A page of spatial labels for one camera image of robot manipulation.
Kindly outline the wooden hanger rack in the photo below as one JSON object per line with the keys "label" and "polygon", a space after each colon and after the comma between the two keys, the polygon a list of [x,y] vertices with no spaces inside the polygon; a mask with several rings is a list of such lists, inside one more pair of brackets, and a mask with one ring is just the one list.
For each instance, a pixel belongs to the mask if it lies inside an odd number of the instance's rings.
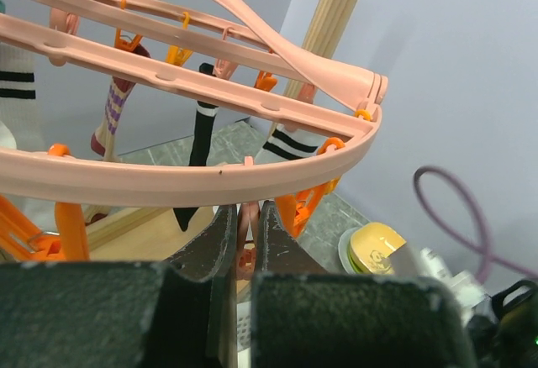
{"label": "wooden hanger rack", "polygon": [[[325,58],[332,57],[357,1],[319,0],[303,48]],[[323,196],[332,192],[338,181],[334,179],[313,189],[277,198],[277,209],[283,217],[284,227],[291,231],[293,237],[302,233]]]}

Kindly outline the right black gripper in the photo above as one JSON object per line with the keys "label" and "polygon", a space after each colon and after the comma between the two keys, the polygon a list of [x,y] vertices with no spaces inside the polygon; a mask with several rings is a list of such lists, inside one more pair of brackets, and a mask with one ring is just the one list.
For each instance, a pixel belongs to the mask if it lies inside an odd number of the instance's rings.
{"label": "right black gripper", "polygon": [[517,281],[491,297],[495,319],[474,316],[467,324],[479,367],[537,366],[537,282]]}

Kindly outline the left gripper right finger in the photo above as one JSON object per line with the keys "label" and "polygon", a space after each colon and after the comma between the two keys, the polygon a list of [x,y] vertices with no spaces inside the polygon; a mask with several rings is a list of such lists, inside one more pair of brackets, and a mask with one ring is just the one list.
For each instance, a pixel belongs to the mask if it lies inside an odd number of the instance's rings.
{"label": "left gripper right finger", "polygon": [[436,279],[289,272],[264,203],[251,281],[254,367],[475,367],[459,306]]}

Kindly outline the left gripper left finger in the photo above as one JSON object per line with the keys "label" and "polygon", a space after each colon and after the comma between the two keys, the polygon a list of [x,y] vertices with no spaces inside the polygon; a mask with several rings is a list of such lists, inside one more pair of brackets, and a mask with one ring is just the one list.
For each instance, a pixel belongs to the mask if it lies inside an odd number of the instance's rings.
{"label": "left gripper left finger", "polygon": [[1,267],[4,367],[234,367],[237,209],[164,261]]}

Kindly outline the white plastic basket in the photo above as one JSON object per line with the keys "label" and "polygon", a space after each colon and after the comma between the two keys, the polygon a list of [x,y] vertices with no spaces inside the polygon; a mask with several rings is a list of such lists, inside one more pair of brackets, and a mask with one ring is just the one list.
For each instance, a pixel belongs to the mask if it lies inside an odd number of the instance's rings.
{"label": "white plastic basket", "polygon": [[237,367],[251,368],[251,302],[239,303],[236,312]]}

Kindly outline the beige purple striped sock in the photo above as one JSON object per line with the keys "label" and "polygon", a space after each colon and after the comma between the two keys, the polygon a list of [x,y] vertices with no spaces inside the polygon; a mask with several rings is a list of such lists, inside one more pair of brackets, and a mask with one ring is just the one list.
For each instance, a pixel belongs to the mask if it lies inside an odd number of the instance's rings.
{"label": "beige purple striped sock", "polygon": [[116,76],[111,78],[102,122],[91,137],[92,151],[102,156],[104,161],[117,162],[119,160],[114,154],[116,130],[123,107],[135,85],[135,82],[124,78]]}

